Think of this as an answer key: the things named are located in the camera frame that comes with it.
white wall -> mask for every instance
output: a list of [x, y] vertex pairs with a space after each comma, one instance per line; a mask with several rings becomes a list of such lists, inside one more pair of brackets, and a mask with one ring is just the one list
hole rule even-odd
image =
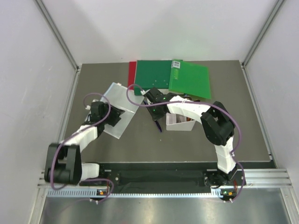
[[276, 0], [43, 0], [76, 62], [243, 60]]
[[287, 0], [248, 65], [279, 166], [299, 198], [299, 1]]
[[74, 69], [32, 0], [0, 1], [0, 223], [27, 223]]

green binder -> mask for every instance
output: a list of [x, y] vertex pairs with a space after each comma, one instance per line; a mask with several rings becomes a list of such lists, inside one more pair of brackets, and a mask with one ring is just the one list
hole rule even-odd
[[173, 60], [169, 90], [210, 99], [208, 68], [199, 64]]
[[[171, 60], [168, 61], [137, 61], [135, 84], [140, 85], [144, 90], [152, 87], [168, 89]], [[140, 89], [134, 86], [134, 94], [140, 96]]]

dark gray tabletop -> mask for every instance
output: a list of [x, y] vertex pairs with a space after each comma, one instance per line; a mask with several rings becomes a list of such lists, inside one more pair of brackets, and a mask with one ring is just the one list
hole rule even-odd
[[[243, 141], [237, 150], [239, 161], [269, 161], [267, 148], [239, 61], [195, 62], [209, 67], [212, 100], [224, 104], [239, 123]], [[127, 86], [128, 63], [83, 64], [66, 129], [75, 132], [88, 112], [83, 98], [90, 92], [104, 93], [112, 82]], [[146, 108], [139, 108], [118, 140], [103, 133], [82, 153], [88, 162], [217, 161], [214, 146], [206, 139], [201, 124], [190, 132], [166, 131], [165, 118], [160, 133]]]
[[291, 224], [280, 189], [244, 189], [233, 204], [219, 198], [109, 198], [98, 206], [76, 200], [47, 197], [40, 224]]

small white box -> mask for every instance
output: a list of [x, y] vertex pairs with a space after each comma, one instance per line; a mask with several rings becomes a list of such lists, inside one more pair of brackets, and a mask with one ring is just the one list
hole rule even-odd
[[166, 114], [167, 131], [191, 131], [195, 122], [195, 120], [187, 121], [187, 118], [181, 115], [173, 113]]

barcode label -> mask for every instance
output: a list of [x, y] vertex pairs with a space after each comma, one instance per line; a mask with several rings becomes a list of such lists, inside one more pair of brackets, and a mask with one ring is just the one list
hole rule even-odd
[[173, 61], [171, 64], [172, 68], [181, 68], [181, 62]]

